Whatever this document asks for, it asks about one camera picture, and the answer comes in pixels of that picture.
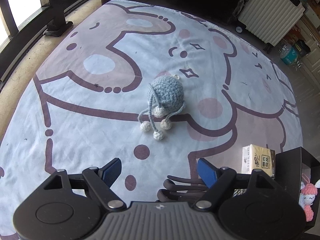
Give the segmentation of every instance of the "pink and white plush toy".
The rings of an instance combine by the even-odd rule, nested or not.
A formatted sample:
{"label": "pink and white plush toy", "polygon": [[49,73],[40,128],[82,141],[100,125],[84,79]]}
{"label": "pink and white plush toy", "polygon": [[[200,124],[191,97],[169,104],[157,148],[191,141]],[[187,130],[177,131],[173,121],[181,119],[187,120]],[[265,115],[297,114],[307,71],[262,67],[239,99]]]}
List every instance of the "pink and white plush toy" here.
{"label": "pink and white plush toy", "polygon": [[299,197],[299,205],[303,208],[306,214],[306,221],[312,221],[313,219],[313,211],[311,209],[311,205],[318,194],[318,188],[320,188],[320,180],[316,182],[315,185],[310,183],[310,179],[303,174],[302,178],[306,181],[306,184],[301,182],[301,193]]}

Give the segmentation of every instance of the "metal railing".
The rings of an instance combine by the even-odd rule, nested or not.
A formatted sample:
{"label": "metal railing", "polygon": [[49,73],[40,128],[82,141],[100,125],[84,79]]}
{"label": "metal railing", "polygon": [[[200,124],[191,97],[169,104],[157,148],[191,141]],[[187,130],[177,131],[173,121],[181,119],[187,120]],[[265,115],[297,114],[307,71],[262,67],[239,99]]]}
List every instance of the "metal railing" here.
{"label": "metal railing", "polygon": [[41,8],[19,27],[13,18],[9,1],[0,0],[0,18],[8,38],[0,45],[0,80],[4,81],[12,67],[43,31],[45,35],[59,37],[71,25],[65,12],[84,0],[40,0]]}

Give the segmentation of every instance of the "gray ribbed panel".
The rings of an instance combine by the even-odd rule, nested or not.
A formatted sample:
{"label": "gray ribbed panel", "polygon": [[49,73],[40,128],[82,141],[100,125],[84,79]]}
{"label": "gray ribbed panel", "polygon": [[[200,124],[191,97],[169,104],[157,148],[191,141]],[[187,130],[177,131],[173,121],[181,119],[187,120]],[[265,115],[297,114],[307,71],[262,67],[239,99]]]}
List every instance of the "gray ribbed panel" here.
{"label": "gray ribbed panel", "polygon": [[302,3],[296,7],[290,0],[249,0],[238,20],[263,42],[276,46],[304,11]]}
{"label": "gray ribbed panel", "polygon": [[[162,204],[161,210],[156,206]],[[87,240],[234,240],[214,216],[185,202],[134,202],[123,212],[107,215]]]}

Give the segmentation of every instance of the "gray floor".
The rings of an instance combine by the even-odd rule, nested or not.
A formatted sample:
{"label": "gray floor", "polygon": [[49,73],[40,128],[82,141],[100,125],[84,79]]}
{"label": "gray floor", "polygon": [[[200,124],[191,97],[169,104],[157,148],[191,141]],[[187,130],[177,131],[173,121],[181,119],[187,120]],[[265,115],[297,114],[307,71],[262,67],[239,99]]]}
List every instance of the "gray floor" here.
{"label": "gray floor", "polygon": [[[197,11],[190,10],[187,7],[177,7],[171,4],[169,0],[148,0],[148,3],[197,15]],[[285,65],[280,59],[279,52],[276,48],[274,48],[270,54],[266,54],[263,51],[266,46],[265,43],[247,30],[244,30],[242,33],[237,33],[235,30],[236,23],[226,26],[217,23],[210,18],[203,18],[229,30],[233,34],[252,44],[263,52],[270,60],[276,63],[287,75],[296,97],[302,127],[303,147],[320,160],[320,90],[313,83],[307,72],[303,68],[296,70],[294,67]],[[320,215],[317,216],[316,225],[310,229],[308,233],[320,236]]]}

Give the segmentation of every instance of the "white yarn pom-pom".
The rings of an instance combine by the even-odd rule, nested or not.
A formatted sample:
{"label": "white yarn pom-pom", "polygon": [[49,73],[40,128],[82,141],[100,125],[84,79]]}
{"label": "white yarn pom-pom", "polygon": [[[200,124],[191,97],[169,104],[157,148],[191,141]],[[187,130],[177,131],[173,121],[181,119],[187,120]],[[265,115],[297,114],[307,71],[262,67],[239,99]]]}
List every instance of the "white yarn pom-pom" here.
{"label": "white yarn pom-pom", "polygon": [[159,131],[159,132],[154,132],[153,133],[153,138],[156,139],[157,141],[162,140],[164,137],[163,132]]}
{"label": "white yarn pom-pom", "polygon": [[153,109],[153,115],[157,118],[161,118],[161,117],[164,117],[166,115],[166,112],[165,112],[165,109],[164,107],[159,107],[159,106],[156,106],[154,109]]}
{"label": "white yarn pom-pom", "polygon": [[144,121],[140,124],[140,129],[144,132],[147,132],[151,129],[151,123],[149,121]]}
{"label": "white yarn pom-pom", "polygon": [[172,127],[172,122],[170,120],[166,121],[165,119],[163,119],[160,123],[160,127],[163,130],[169,130]]}

